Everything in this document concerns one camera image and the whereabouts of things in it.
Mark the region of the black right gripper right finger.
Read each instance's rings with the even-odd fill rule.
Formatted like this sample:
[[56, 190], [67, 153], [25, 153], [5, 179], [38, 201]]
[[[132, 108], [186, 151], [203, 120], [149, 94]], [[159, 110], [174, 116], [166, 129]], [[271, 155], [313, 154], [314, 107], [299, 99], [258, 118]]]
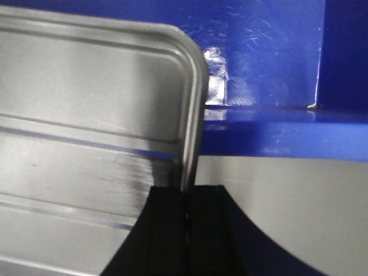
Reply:
[[224, 186], [189, 194], [190, 275], [321, 275], [283, 249], [239, 208]]

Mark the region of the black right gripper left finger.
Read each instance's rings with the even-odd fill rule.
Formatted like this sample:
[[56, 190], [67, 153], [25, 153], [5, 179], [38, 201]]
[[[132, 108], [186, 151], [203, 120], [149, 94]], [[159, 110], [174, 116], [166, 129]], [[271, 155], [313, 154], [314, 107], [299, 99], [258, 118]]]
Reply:
[[129, 235], [101, 275], [185, 275], [183, 195], [152, 187]]

